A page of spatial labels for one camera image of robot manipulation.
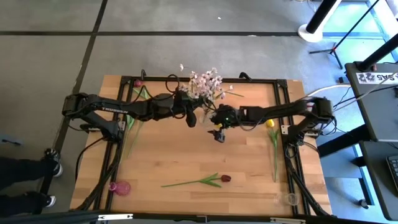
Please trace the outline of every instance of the black sneaker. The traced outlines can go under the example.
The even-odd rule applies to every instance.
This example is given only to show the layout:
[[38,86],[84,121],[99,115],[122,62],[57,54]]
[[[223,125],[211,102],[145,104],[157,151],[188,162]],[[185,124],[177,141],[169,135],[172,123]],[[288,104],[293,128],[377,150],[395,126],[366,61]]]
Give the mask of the black sneaker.
[[56,198],[55,196],[45,195],[40,192],[26,192],[24,194],[25,197],[30,198],[32,201],[35,201],[37,204],[37,208],[49,208],[55,204]]
[[50,208],[52,206],[55,205],[55,201],[57,200],[57,198],[55,196],[50,196],[48,195],[45,201],[45,208]]
[[46,149],[44,151],[44,157],[46,159],[51,159],[57,163],[57,165],[55,166],[54,171],[53,171],[53,176],[54,177],[61,176],[61,174],[63,172],[62,165],[61,165],[61,155],[54,149]]

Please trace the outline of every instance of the tripod leg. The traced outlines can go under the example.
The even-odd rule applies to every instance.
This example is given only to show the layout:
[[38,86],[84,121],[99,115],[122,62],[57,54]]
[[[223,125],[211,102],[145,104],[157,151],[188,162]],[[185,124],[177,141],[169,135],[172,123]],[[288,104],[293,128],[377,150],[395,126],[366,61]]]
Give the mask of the tripod leg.
[[333,49],[327,49],[327,50],[316,50],[316,51],[309,52],[309,53],[310,53],[310,54],[317,54],[317,53],[329,52],[329,51],[331,51],[331,50],[333,50]]
[[334,54],[335,57],[336,57],[338,66],[340,66],[340,69],[343,69],[343,65],[341,64],[340,59],[338,58],[337,53],[336,53],[336,51],[335,51],[334,49],[333,49],[333,54]]

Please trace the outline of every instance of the wooden table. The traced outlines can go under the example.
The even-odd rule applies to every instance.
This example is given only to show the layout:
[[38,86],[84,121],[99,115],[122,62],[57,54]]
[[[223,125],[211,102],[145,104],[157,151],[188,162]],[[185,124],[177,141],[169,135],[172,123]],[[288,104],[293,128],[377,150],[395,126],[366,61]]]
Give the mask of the wooden table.
[[[120,76],[105,76],[99,95],[116,99],[120,79]],[[303,97],[301,81],[288,80],[287,83],[291,101]],[[164,82],[145,82],[145,85],[151,95],[167,92]],[[222,102],[236,108],[275,105],[270,84],[234,83],[233,86],[233,91],[244,98],[227,95],[217,104]],[[103,111],[98,114],[106,119],[112,116],[112,113]],[[133,126],[124,144],[117,176],[118,180],[128,181],[132,189],[126,197],[113,197],[112,210],[129,213],[291,217],[291,206],[283,201],[289,190],[281,141],[277,153],[277,180],[274,182],[274,149],[265,125],[250,132],[240,128],[228,129],[226,141],[221,144],[207,133],[214,126],[200,122],[203,110],[197,109],[195,114],[198,122],[194,128],[189,128],[185,119],[169,118],[144,123],[127,156],[137,133],[137,124]],[[295,124],[301,119],[303,117],[294,117]],[[275,126],[279,127],[277,119],[274,121]],[[100,137],[100,133],[90,133],[87,145]],[[306,138],[306,141],[315,144],[314,139]],[[79,206],[97,184],[105,147],[106,142],[99,142],[84,153],[70,208]],[[308,146],[302,146],[300,154],[306,186],[323,209],[331,213],[318,153]],[[199,183],[160,187],[201,179],[216,172],[230,175],[232,181],[220,182],[222,188]],[[299,188],[295,189],[301,199]],[[105,198],[104,194],[101,208],[104,207]]]

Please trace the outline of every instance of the sneaker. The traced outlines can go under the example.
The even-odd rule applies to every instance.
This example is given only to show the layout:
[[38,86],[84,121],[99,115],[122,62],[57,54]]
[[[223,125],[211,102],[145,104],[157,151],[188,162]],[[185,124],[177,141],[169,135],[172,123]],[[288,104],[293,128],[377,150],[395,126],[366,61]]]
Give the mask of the sneaker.
[[53,176],[54,177],[61,176],[61,174],[63,172],[62,165],[61,165],[61,155],[54,149],[48,148],[44,151],[44,157],[46,159],[51,159],[57,163],[57,165],[55,166],[54,171],[53,171]]
[[50,208],[55,205],[57,198],[55,196],[48,195],[45,201],[45,208]]

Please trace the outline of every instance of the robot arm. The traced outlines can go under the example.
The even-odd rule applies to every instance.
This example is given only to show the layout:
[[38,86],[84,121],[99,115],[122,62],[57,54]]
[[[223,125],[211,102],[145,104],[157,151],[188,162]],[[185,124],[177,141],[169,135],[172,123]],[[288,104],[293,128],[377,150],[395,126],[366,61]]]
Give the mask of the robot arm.
[[107,121],[96,110],[114,113],[128,114],[140,121],[160,120],[164,118],[177,117],[182,114],[186,116],[185,121],[189,127],[196,125],[196,117],[193,111],[201,106],[201,100],[192,100],[187,93],[176,91],[175,94],[162,93],[145,101],[124,101],[103,98],[98,95],[87,95],[79,93],[69,95],[65,98],[62,114],[70,119],[80,118],[88,123],[85,129],[99,129],[103,136],[109,141],[119,141],[123,127],[116,121]]
[[[116,121],[107,121],[94,111],[109,111],[128,114],[140,121],[174,117],[182,118],[189,127],[196,125],[196,116],[193,113],[201,105],[208,104],[203,99],[191,99],[184,91],[174,94],[162,93],[145,101],[124,101],[103,98],[98,95],[79,93],[65,98],[62,114],[70,119],[80,118],[86,121],[90,128],[98,128],[109,141],[118,141],[122,138],[121,127]],[[266,122],[268,119],[285,116],[302,115],[305,119],[298,125],[289,127],[289,142],[303,139],[306,131],[317,124],[326,124],[333,119],[331,102],[323,98],[304,98],[293,103],[261,108],[258,106],[241,106],[235,109],[229,105],[220,105],[215,109],[211,121],[220,127],[218,131],[211,131],[215,139],[224,142],[224,130],[237,126],[252,126]]]

